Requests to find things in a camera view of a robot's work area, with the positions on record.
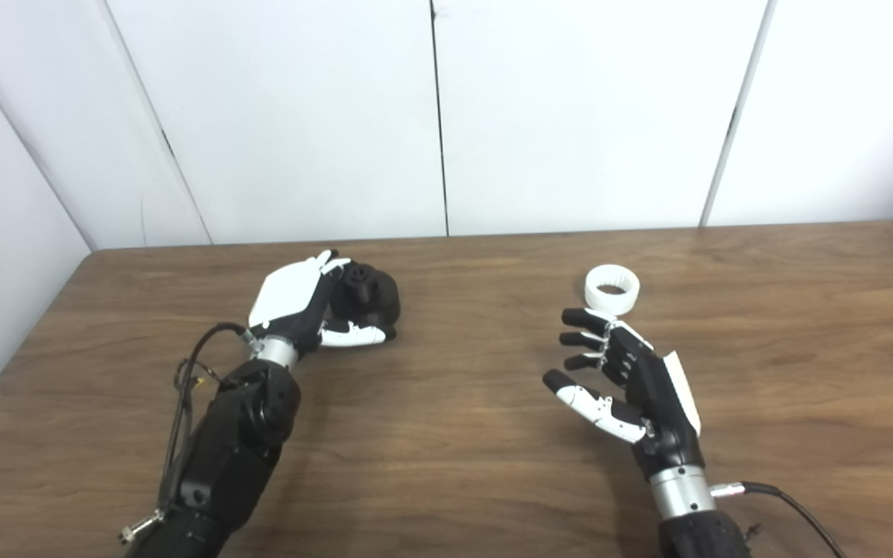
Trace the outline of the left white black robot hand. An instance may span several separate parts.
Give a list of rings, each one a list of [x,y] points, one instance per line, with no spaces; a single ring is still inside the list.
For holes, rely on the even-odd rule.
[[[266,276],[248,322],[260,360],[294,365],[321,346],[390,342],[400,314],[389,274],[325,250]]]

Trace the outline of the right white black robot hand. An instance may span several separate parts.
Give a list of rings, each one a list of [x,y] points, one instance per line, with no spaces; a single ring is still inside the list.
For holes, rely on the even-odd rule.
[[[543,385],[599,430],[630,445],[646,481],[665,470],[705,467],[699,447],[701,419],[679,356],[659,356],[627,322],[593,308],[565,308],[561,321],[573,332],[563,346],[584,347],[563,370],[549,370]],[[578,384],[569,370],[593,368],[623,392],[605,396]]]

